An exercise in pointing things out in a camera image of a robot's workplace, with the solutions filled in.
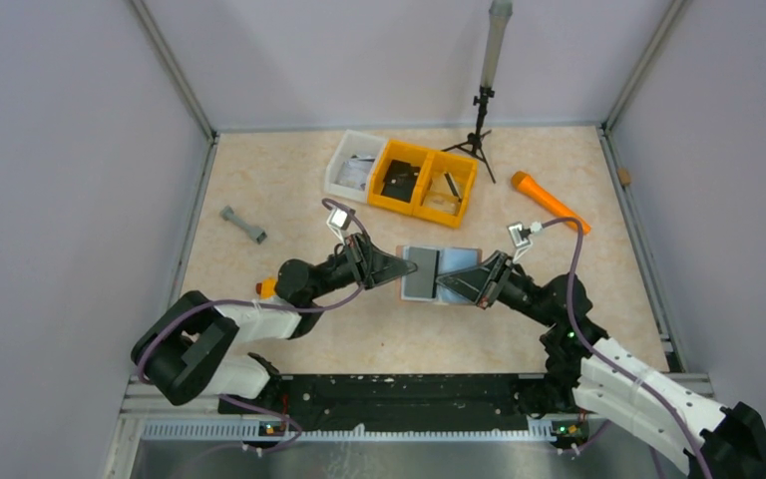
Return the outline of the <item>brown leather card holder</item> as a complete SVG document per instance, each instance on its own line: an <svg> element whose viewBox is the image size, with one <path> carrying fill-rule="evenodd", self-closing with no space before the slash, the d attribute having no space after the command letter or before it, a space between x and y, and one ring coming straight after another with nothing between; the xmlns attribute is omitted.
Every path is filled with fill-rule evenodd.
<svg viewBox="0 0 766 479"><path fill-rule="evenodd" d="M399 279L399 297L403 301L438 305L465 305L469 301L452 289L440 285L440 275L476 266L482 259L479 248L399 245L397 254L414 262L418 270Z"/></svg>

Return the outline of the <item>dark credit card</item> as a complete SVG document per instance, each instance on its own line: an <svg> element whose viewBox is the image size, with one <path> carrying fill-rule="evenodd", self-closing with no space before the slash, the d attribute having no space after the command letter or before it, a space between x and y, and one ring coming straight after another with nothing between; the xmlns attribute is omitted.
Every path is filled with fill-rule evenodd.
<svg viewBox="0 0 766 479"><path fill-rule="evenodd" d="M436 297L436 274L440 252L435 248L407 246L404 258L417 269L402 278L401 296L404 300L431 301Z"/></svg>

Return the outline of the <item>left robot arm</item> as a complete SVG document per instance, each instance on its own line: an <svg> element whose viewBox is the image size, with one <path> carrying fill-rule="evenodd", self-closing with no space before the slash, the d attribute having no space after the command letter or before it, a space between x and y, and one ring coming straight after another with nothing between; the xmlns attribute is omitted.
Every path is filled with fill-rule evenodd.
<svg viewBox="0 0 766 479"><path fill-rule="evenodd" d="M356 298L417 269L415 262L380 249L369 235L353 234L322 263L287 260L266 299L210 300L198 290L185 293L136 342L131 360L140 380L174 406L202 394L254 399L276 373L255 354L228 358L233 347L299 338L327 310L317 298L348 286Z"/></svg>

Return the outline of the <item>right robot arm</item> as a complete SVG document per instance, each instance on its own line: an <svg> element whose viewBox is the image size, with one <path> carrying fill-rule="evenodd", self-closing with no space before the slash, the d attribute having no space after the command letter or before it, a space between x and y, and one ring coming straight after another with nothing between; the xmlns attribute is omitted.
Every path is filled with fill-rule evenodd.
<svg viewBox="0 0 766 479"><path fill-rule="evenodd" d="M546 379L689 478L766 478L766 427L739 402L727 407L639 360L586 317L591 303L568 274L538 285L505 253L442 273L439 286L486 309L499 302L544 325Z"/></svg>

